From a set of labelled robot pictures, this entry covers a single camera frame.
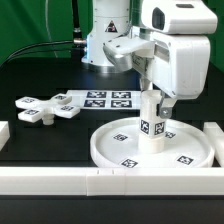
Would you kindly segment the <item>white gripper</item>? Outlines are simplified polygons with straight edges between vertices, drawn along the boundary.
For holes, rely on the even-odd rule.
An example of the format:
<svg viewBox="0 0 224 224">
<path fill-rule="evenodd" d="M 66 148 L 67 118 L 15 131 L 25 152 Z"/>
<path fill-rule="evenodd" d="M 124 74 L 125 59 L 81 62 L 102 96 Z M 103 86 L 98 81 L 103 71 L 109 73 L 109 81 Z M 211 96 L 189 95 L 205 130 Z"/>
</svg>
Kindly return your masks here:
<svg viewBox="0 0 224 224">
<path fill-rule="evenodd" d="M 199 35 L 152 33 L 150 38 L 150 49 L 132 54 L 133 68 L 169 96 L 161 98 L 159 116 L 170 118 L 176 99 L 196 99 L 203 91 L 210 42 Z"/>
</svg>

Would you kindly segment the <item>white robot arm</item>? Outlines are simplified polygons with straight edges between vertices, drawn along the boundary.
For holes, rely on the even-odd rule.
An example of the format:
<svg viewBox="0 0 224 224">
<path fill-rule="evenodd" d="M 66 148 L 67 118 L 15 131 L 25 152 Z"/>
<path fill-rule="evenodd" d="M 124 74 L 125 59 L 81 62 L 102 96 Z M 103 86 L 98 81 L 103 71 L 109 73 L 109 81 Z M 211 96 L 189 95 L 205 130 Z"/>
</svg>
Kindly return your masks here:
<svg viewBox="0 0 224 224">
<path fill-rule="evenodd" d="M 206 35 L 217 17 L 202 0 L 92 0 L 85 67 L 140 74 L 140 89 L 159 89 L 159 116 L 204 89 L 210 57 Z"/>
</svg>

